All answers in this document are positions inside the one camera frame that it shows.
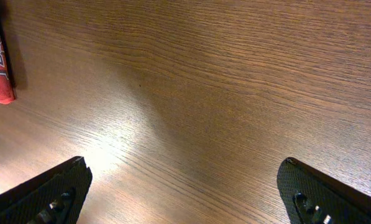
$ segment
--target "wood grain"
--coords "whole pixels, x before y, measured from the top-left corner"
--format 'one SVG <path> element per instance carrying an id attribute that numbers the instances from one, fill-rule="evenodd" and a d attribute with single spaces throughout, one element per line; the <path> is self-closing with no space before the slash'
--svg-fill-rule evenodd
<path id="1" fill-rule="evenodd" d="M 85 156 L 78 223 L 288 223 L 280 162 L 371 195 L 371 1 L 0 0 L 0 193 Z"/>

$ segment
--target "wooden surface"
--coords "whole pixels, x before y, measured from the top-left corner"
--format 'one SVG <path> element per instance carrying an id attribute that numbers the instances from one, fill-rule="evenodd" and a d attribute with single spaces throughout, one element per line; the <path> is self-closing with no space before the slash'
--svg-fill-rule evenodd
<path id="1" fill-rule="evenodd" d="M 69 159 L 78 223 L 287 223 L 288 157 L 371 195 L 371 1 L 3 1 L 0 193 Z"/>

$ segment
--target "brown wooden tabletop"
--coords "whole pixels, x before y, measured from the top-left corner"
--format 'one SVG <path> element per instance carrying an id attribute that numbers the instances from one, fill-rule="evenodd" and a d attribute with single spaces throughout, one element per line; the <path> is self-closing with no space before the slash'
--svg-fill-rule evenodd
<path id="1" fill-rule="evenodd" d="M 78 223 L 288 223 L 293 156 L 371 195 L 371 1 L 0 0 L 0 193 L 73 157 Z"/>

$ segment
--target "wooden table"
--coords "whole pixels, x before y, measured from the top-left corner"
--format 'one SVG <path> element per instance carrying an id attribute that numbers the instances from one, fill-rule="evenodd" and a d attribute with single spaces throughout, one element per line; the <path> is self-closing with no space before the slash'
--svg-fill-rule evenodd
<path id="1" fill-rule="evenodd" d="M 371 195 L 371 1 L 0 0 L 0 193 L 71 158 L 78 223 L 288 223 L 288 156 Z"/>

